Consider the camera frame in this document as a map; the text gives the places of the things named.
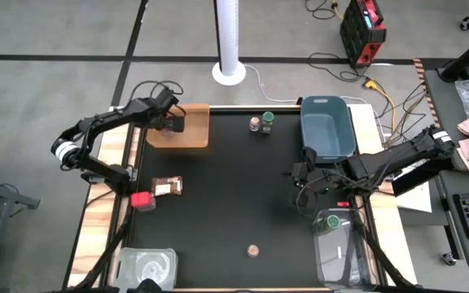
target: white pole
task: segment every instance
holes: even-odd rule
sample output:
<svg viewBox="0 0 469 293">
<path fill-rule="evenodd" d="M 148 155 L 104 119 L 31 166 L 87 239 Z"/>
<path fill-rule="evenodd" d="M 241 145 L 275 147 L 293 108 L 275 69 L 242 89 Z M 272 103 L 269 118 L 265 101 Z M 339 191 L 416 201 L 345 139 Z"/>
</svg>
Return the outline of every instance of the white pole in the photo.
<svg viewBox="0 0 469 293">
<path fill-rule="evenodd" d="M 239 0 L 215 1 L 217 43 L 220 62 L 213 67 L 213 78 L 221 85 L 237 85 L 245 78 L 245 67 L 238 61 Z"/>
</svg>

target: green lid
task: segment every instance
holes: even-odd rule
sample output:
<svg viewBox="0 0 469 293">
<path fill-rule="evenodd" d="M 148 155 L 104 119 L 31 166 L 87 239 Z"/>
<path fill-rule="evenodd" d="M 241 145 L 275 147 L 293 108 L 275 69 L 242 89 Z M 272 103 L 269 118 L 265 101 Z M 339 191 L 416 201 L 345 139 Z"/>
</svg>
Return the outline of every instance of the green lid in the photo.
<svg viewBox="0 0 469 293">
<path fill-rule="evenodd" d="M 328 224 L 329 227 L 331 227 L 332 229 L 338 228 L 338 227 L 340 226 L 340 219 L 339 219 L 338 216 L 336 216 L 336 215 L 330 215 L 330 216 L 327 218 L 327 224 Z"/>
<path fill-rule="evenodd" d="M 264 112 L 264 121 L 272 122 L 274 119 L 274 114 L 272 112 Z"/>
</svg>

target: caster wheel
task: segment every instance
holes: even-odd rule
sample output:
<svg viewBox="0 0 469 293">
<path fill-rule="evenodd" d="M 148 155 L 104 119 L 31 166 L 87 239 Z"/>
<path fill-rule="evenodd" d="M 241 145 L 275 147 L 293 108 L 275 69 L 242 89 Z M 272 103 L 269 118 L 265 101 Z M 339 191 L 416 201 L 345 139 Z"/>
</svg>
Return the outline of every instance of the caster wheel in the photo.
<svg viewBox="0 0 469 293">
<path fill-rule="evenodd" d="M 453 266 L 457 263 L 457 260 L 452 256 L 452 252 L 445 253 L 441 256 L 441 259 L 445 262 L 446 265 Z"/>
<path fill-rule="evenodd" d="M 462 19 L 462 22 L 459 25 L 459 27 L 461 28 L 462 31 L 467 31 L 469 29 L 469 22 L 468 21 L 469 21 L 469 16 Z"/>
</svg>

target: concrete floor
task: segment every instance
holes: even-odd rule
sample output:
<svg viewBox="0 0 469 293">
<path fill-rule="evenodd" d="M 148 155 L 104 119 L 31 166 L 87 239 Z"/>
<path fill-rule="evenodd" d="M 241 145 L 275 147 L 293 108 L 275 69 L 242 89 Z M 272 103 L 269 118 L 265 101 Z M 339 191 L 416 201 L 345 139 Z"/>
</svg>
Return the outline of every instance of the concrete floor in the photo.
<svg viewBox="0 0 469 293">
<path fill-rule="evenodd" d="M 315 6 L 318 0 L 311 0 Z M 458 20 L 469 1 L 378 0 L 388 26 L 379 58 L 456 57 L 469 47 L 469 32 Z M 0 0 L 0 54 L 123 55 L 139 0 Z M 340 1 L 346 7 L 348 1 Z M 306 57 L 314 51 L 344 56 L 337 20 L 315 20 L 302 0 L 240 0 L 240 54 Z M 216 54 L 213 5 L 209 0 L 151 0 L 144 15 L 136 55 Z M 271 98 L 317 94 L 364 98 L 376 111 L 384 100 L 301 64 L 252 64 Z M 185 102 L 267 104 L 251 69 L 245 81 L 225 88 L 211 78 L 210 63 L 133 63 L 122 103 L 133 86 L 147 79 L 182 84 Z M 336 72 L 343 65 L 327 66 Z M 0 248 L 0 288 L 11 292 L 51 291 L 64 279 L 82 202 L 88 186 L 77 171 L 59 171 L 50 145 L 60 131 L 83 116 L 106 111 L 120 63 L 0 61 L 0 182 L 41 198 L 37 211 L 13 218 Z M 377 79 L 401 103 L 419 83 L 413 66 L 373 66 Z M 139 94 L 146 94 L 141 89 Z M 418 111 L 429 114 L 426 104 Z M 389 124 L 389 117 L 382 122 Z M 407 136 L 431 124 L 425 117 Z M 448 251 L 442 228 L 406 228 L 419 282 L 427 287 L 469 291 L 464 262 L 439 262 Z"/>
</svg>

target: white base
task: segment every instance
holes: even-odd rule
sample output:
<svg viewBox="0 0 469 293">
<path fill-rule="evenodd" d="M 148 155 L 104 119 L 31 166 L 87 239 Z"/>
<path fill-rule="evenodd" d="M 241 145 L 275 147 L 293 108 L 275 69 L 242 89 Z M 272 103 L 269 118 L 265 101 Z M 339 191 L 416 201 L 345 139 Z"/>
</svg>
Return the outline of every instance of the white base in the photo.
<svg viewBox="0 0 469 293">
<path fill-rule="evenodd" d="M 213 78 L 221 85 L 237 85 L 245 78 L 245 66 L 238 62 L 233 75 L 225 76 L 220 71 L 220 64 L 213 66 Z"/>
</svg>

